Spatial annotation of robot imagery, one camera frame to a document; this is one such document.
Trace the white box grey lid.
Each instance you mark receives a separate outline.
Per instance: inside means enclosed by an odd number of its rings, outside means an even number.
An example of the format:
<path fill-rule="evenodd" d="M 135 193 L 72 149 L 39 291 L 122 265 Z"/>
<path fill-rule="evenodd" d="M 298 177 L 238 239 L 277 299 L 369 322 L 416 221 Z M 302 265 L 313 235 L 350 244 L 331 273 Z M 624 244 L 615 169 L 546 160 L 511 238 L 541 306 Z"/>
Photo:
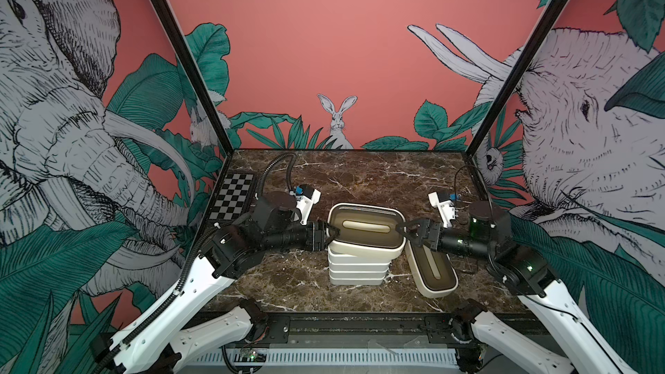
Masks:
<path fill-rule="evenodd" d="M 335 273 L 381 273 L 385 274 L 390 268 L 389 263 L 329 263 L 329 270 Z"/>
<path fill-rule="evenodd" d="M 388 267 L 393 257 L 377 250 L 355 250 L 351 254 L 341 253 L 335 249 L 328 250 L 328 259 L 332 265 L 339 266 L 379 266 Z"/>

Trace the cream box dark lid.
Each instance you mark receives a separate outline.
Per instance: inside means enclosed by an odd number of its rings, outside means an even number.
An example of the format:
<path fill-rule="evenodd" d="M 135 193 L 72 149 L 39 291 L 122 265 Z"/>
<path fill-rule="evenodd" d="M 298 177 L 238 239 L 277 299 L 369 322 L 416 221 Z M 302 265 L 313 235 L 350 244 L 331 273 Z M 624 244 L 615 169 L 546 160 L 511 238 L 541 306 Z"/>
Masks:
<path fill-rule="evenodd" d="M 405 245 L 405 254 L 417 290 L 425 298 L 443 298 L 458 288 L 459 278 L 446 254 L 411 242 Z"/>
<path fill-rule="evenodd" d="M 406 244 L 397 231 L 405 217 L 395 209 L 339 203 L 330 210 L 328 223 L 339 230 L 329 245 L 338 254 L 392 261 L 402 254 Z"/>

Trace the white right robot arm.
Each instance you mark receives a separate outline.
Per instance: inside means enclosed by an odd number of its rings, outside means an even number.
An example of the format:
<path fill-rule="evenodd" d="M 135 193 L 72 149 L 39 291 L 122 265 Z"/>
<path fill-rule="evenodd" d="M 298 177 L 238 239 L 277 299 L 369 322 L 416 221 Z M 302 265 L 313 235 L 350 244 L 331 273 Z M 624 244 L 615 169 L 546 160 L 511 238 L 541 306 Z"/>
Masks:
<path fill-rule="evenodd" d="M 633 371 L 584 315 L 548 261 L 516 242 L 510 214 L 490 202 L 475 202 L 469 207 L 468 226 L 462 230 L 450 224 L 455 215 L 450 202 L 438 208 L 441 222 L 419 218 L 397 225 L 397 232 L 417 247 L 484 261 L 488 273 L 533 313 L 562 350 L 561 355 L 549 351 L 479 302 L 469 301 L 449 321 L 451 336 L 475 347 L 457 351 L 462 372 L 478 373 L 485 367 L 483 346 L 494 348 L 528 373 Z"/>

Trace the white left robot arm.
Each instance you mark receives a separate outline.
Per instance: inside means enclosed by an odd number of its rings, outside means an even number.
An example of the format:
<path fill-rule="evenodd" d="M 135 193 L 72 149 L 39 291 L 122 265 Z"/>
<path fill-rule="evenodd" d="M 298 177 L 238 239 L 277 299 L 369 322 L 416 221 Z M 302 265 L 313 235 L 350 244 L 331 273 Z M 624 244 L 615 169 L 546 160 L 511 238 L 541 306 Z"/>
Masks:
<path fill-rule="evenodd" d="M 195 242 L 172 287 L 131 325 L 93 341 L 94 371 L 176 372 L 214 346 L 261 338 L 268 315 L 251 300 L 196 327 L 186 324 L 268 252 L 326 249 L 339 230 L 310 220 L 319 201 L 319 190 L 301 185 L 291 192 L 260 196 L 252 211 L 232 222 L 215 223 Z"/>

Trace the black white checkerboard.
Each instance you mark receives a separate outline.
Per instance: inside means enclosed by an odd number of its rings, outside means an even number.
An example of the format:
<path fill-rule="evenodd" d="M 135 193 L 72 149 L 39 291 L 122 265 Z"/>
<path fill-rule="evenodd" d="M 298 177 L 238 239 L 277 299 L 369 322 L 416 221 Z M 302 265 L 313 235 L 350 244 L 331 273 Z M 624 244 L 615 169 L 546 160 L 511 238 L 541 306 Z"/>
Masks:
<path fill-rule="evenodd" d="M 211 207 L 209 223 L 233 222 L 249 210 L 256 193 L 258 175 L 254 171 L 229 171 Z"/>

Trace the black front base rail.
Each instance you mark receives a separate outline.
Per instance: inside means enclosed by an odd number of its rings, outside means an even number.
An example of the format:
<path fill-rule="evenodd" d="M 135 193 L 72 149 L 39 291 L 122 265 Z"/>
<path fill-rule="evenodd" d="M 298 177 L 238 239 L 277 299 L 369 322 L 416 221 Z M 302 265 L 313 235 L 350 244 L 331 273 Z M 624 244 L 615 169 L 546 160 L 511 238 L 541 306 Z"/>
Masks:
<path fill-rule="evenodd" d="M 197 313 L 186 324 L 196 327 L 225 314 Z M 194 365 L 200 357 L 231 348 L 385 348 L 473 350 L 460 344 L 449 330 L 451 313 L 266 313 L 268 327 L 259 339 L 242 339 L 225 346 L 214 346 L 187 362 Z"/>

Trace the black left corner post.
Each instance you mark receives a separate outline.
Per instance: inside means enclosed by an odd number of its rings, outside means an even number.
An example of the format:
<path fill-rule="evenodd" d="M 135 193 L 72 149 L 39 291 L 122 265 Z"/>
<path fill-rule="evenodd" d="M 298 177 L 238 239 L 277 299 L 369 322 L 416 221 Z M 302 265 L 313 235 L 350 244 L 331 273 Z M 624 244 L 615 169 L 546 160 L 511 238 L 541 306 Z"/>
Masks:
<path fill-rule="evenodd" d="M 185 71 L 189 83 L 197 96 L 198 101 L 201 103 L 204 112 L 206 113 L 211 126 L 216 133 L 216 137 L 221 145 L 221 153 L 228 158 L 235 152 L 230 139 L 223 128 L 223 125 L 218 117 L 218 111 L 213 105 L 211 96 L 208 93 L 208 88 L 204 82 L 204 78 L 194 60 L 190 47 L 185 39 L 182 29 L 179 26 L 178 20 L 171 8 L 168 0 L 150 0 L 152 8 L 159 19 L 159 22 L 166 33 L 166 36 L 173 47 L 176 57 L 180 62 L 181 67 Z"/>

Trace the black corner post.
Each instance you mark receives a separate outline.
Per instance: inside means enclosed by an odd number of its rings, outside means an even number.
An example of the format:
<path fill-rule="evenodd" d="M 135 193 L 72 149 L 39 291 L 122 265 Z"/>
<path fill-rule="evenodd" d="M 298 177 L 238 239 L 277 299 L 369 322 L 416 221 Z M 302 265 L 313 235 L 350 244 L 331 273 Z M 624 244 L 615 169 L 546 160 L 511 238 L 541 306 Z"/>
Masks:
<path fill-rule="evenodd" d="M 535 25 L 532 34 L 529 36 L 523 50 L 516 60 L 514 67 L 510 71 L 507 79 L 505 79 L 500 92 L 495 98 L 492 106 L 481 123 L 481 126 L 468 146 L 465 155 L 467 158 L 472 158 L 476 155 L 478 149 L 481 147 L 483 140 L 488 137 L 491 127 L 499 117 L 503 107 L 507 104 L 509 98 L 516 90 L 519 81 L 526 73 L 533 58 L 539 53 L 540 48 L 545 42 L 549 32 L 554 24 L 559 19 L 559 16 L 566 8 L 569 0 L 548 0 L 545 10 L 540 16 L 537 24 Z"/>
<path fill-rule="evenodd" d="M 185 71 L 189 83 L 197 96 L 198 101 L 201 103 L 204 112 L 206 113 L 211 126 L 216 133 L 216 137 L 221 145 L 221 153 L 228 158 L 235 152 L 230 139 L 223 128 L 223 125 L 218 117 L 218 111 L 213 105 L 211 96 L 208 93 L 208 88 L 204 82 L 204 78 L 194 60 L 190 47 L 185 39 L 182 29 L 179 26 L 178 20 L 171 8 L 168 0 L 150 0 L 152 8 L 159 19 L 159 22 L 166 33 L 166 36 L 173 47 L 176 57 L 180 62 L 181 67 Z"/>

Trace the black right corner post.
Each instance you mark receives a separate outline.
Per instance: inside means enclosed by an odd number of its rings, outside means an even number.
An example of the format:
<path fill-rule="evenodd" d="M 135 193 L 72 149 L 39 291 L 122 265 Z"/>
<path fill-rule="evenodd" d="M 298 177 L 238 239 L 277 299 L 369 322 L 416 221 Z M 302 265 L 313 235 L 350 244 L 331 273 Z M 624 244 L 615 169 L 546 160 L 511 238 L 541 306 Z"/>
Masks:
<path fill-rule="evenodd" d="M 507 104 L 509 98 L 516 90 L 519 81 L 526 73 L 533 58 L 539 53 L 540 48 L 545 42 L 549 32 L 554 24 L 559 19 L 559 16 L 566 8 L 569 0 L 548 0 L 545 10 L 540 16 L 537 24 L 535 25 L 532 34 L 529 36 L 523 50 L 516 60 L 514 67 L 510 71 L 507 79 L 505 79 L 500 92 L 495 98 L 492 106 L 481 123 L 481 126 L 468 146 L 465 155 L 467 158 L 472 158 L 476 155 L 478 149 L 481 147 L 483 140 L 488 137 L 491 127 L 499 117 L 503 107 Z"/>

